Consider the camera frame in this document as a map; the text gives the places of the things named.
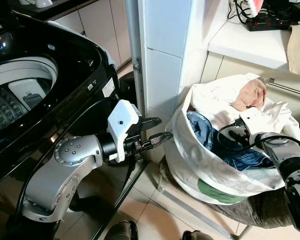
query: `white cabinet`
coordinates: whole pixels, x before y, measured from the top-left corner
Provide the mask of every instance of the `white cabinet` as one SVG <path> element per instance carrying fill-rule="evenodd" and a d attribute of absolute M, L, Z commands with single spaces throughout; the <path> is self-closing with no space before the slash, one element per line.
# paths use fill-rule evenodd
<path fill-rule="evenodd" d="M 109 51 L 116 65 L 121 64 L 109 0 L 99 0 L 78 10 L 85 35 Z"/>
<path fill-rule="evenodd" d="M 207 83 L 231 75 L 247 73 L 257 74 L 264 79 L 273 78 L 277 84 L 300 91 L 300 75 L 279 71 L 213 52 L 209 52 L 208 54 L 201 83 Z M 288 102 L 287 107 L 300 123 L 300 95 L 271 85 L 267 85 L 266 87 L 268 90 L 267 97 L 275 102 Z"/>
<path fill-rule="evenodd" d="M 110 0 L 116 41 L 118 44 L 121 64 L 131 58 L 128 21 L 125 0 Z"/>
<path fill-rule="evenodd" d="M 58 24 L 65 26 L 77 33 L 83 34 L 84 33 L 84 27 L 82 26 L 80 16 L 78 11 L 74 11 L 72 13 L 69 13 L 57 20 L 55 20 Z"/>

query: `white laundry bag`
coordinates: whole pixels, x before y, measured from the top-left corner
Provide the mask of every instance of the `white laundry bag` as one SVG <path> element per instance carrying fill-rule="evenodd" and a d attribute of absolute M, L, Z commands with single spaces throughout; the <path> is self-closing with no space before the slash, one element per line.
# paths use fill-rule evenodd
<path fill-rule="evenodd" d="M 218 107 L 229 108 L 228 99 L 204 98 L 202 92 L 207 88 L 214 89 L 224 85 L 229 92 L 238 89 L 247 82 L 259 76 L 248 73 L 246 75 L 235 75 L 220 78 L 206 84 L 194 84 L 185 97 L 182 105 L 175 111 L 171 121 L 165 130 L 173 133 L 173 138 L 164 144 L 165 157 L 169 170 L 177 183 L 193 197 L 211 204 L 230 205 L 243 201 L 265 191 L 276 190 L 284 186 L 284 182 L 275 168 L 246 169 L 239 171 L 225 163 L 217 155 L 206 149 L 198 140 L 187 118 L 187 110 L 191 105 L 206 118 L 212 126 L 219 130 L 225 125 L 231 124 L 232 120 L 239 118 L 239 111 L 233 109 L 228 112 L 231 117 L 220 117 L 213 115 L 214 109 Z M 276 115 L 271 109 L 276 103 L 267 99 L 262 112 L 267 113 L 265 117 Z M 285 125 L 281 126 L 279 132 L 300 140 L 300 129 L 298 122 L 287 110 L 282 111 Z M 272 116 L 272 121 L 278 120 L 279 115 Z"/>

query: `jeans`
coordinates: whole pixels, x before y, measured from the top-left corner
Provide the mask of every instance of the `jeans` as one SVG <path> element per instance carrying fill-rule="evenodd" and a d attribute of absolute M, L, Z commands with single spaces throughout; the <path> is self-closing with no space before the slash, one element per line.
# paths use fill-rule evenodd
<path fill-rule="evenodd" d="M 243 147 L 222 134 L 219 136 L 222 142 L 220 144 L 217 140 L 218 131 L 212 127 L 210 121 L 203 115 L 196 111 L 188 111 L 186 116 L 199 142 L 231 167 L 239 171 L 245 169 L 274 168 L 273 162 L 268 157 L 252 148 L 240 152 L 224 148 L 223 145 L 233 150 L 240 150 Z"/>

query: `silver robotic arm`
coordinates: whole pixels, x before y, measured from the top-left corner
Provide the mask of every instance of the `silver robotic arm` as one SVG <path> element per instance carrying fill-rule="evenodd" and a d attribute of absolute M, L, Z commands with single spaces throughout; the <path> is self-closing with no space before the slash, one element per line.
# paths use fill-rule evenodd
<path fill-rule="evenodd" d="M 285 182 L 285 200 L 294 227 L 300 231 L 300 141 L 268 132 L 257 108 L 252 107 L 240 115 L 249 132 L 249 143 L 263 150 L 273 161 Z"/>
<path fill-rule="evenodd" d="M 93 169 L 106 161 L 120 163 L 126 156 L 137 155 L 170 138 L 171 133 L 162 132 L 141 141 L 140 131 L 159 123 L 159 118 L 142 119 L 134 105 L 120 100 L 108 118 L 107 134 L 73 136 L 58 143 L 51 159 L 30 179 L 22 215 L 39 223 L 61 220 L 79 183 Z"/>

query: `washing machine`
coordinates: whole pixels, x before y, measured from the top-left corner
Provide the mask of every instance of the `washing machine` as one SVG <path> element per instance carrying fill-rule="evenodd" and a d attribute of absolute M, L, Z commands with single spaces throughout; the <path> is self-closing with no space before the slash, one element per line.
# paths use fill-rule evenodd
<path fill-rule="evenodd" d="M 38 163 L 66 137 L 104 133 L 118 94 L 115 67 L 101 47 L 0 7 L 0 240 L 18 228 L 11 221 Z M 103 164 L 85 177 L 61 223 L 47 225 L 54 237 L 97 236 L 116 211 L 134 164 Z"/>

